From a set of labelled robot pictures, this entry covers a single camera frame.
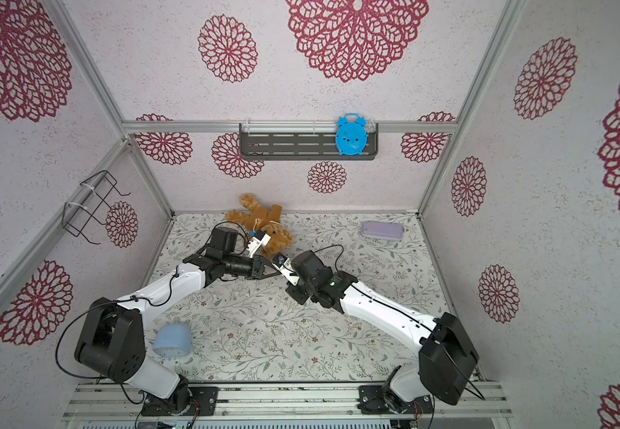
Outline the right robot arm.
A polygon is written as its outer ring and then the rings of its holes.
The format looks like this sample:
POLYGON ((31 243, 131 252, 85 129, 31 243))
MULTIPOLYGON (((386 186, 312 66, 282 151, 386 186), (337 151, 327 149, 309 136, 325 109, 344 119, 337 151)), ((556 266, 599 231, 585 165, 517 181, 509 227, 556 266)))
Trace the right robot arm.
POLYGON ((404 413, 425 396, 456 406, 473 385, 479 354, 453 314, 430 316, 409 309, 355 275, 327 266, 312 250, 294 259, 278 254, 272 265, 287 280, 288 295, 300 305, 310 300, 358 318, 417 354, 417 363, 395 368, 379 389, 376 400, 389 411, 404 413))

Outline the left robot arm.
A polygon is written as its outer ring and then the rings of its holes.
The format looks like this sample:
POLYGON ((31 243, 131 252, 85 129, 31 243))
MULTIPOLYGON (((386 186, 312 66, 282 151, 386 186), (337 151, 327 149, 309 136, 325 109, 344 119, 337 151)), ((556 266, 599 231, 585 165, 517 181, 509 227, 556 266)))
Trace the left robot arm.
POLYGON ((146 409, 159 415, 189 412, 195 406, 188 379, 147 357, 145 328, 168 309, 225 277, 260 280, 269 262, 260 250, 269 232, 251 232, 231 223, 215 225, 206 243, 167 275, 116 300, 100 298, 79 316, 84 325, 74 359, 120 387, 143 391, 146 409))

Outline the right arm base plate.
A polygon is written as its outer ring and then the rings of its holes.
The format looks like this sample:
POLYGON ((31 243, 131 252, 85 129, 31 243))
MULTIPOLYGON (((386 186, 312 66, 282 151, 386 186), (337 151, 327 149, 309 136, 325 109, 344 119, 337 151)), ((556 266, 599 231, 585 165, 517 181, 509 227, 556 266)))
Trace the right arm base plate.
POLYGON ((365 415, 431 415, 434 404, 428 395, 405 402, 382 385, 362 384, 358 386, 358 409, 365 415))

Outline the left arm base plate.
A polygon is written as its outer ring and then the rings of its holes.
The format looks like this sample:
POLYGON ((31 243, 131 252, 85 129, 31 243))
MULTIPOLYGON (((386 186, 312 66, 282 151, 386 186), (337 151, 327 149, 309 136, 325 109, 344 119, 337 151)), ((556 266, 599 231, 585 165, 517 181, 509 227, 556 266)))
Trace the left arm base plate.
POLYGON ((179 387, 167 399, 148 394, 140 416, 213 416, 218 400, 217 387, 179 387))

